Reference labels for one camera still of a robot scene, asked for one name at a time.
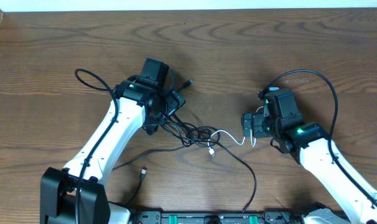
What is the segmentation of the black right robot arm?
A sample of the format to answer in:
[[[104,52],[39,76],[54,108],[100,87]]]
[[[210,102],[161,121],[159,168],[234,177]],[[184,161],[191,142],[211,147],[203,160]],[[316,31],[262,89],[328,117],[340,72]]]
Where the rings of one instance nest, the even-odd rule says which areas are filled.
[[[263,106],[241,117],[243,135],[271,138],[275,148],[313,174],[345,212],[350,223],[377,223],[377,190],[344,158],[327,132],[306,123],[290,90],[259,92]]]

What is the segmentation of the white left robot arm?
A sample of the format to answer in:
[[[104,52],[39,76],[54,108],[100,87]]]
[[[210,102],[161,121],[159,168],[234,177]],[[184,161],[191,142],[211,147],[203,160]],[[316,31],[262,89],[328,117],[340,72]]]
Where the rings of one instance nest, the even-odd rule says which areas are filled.
[[[157,82],[124,80],[112,90],[108,112],[81,151],[40,181],[41,223],[128,223],[130,209],[110,203],[106,187],[115,163],[139,129],[149,135],[185,100]]]

